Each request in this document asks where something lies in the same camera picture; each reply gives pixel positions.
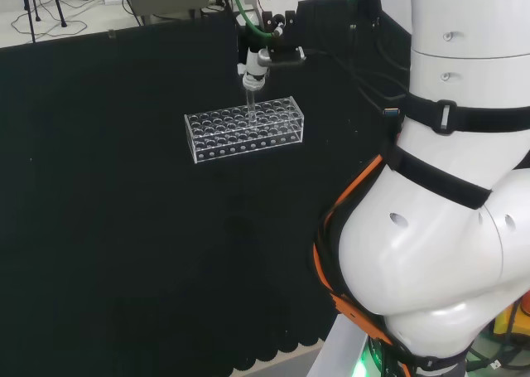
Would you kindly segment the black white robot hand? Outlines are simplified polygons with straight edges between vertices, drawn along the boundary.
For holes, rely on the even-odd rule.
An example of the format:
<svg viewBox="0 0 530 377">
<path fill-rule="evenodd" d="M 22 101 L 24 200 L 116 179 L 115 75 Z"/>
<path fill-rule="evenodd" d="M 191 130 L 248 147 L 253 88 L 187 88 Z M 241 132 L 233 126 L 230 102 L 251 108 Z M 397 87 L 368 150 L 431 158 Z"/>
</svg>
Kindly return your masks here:
<svg viewBox="0 0 530 377">
<path fill-rule="evenodd" d="M 298 26 L 295 11 L 273 15 L 254 12 L 247 15 L 251 22 L 263 19 L 264 27 L 253 30 L 239 13 L 235 17 L 238 34 L 238 74 L 242 76 L 247 91 L 259 91 L 264 85 L 270 68 L 299 65 L 306 59 L 302 46 L 298 45 Z"/>
</svg>

